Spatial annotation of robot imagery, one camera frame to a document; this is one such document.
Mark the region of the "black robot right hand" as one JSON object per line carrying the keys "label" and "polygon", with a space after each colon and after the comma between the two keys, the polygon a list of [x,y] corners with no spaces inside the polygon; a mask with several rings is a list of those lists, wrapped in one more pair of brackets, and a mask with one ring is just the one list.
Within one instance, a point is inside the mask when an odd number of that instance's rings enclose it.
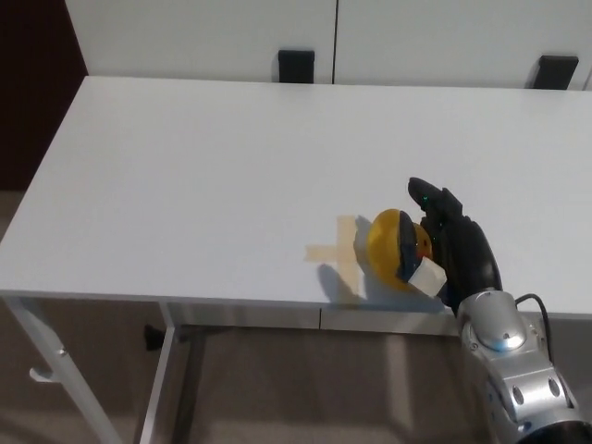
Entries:
{"label": "black robot right hand", "polygon": [[470,296],[501,290],[499,268],[483,229],[463,213],[462,203],[451,191],[411,178],[408,192],[425,213],[420,226],[429,238],[433,261],[447,277],[443,303],[457,313]]}

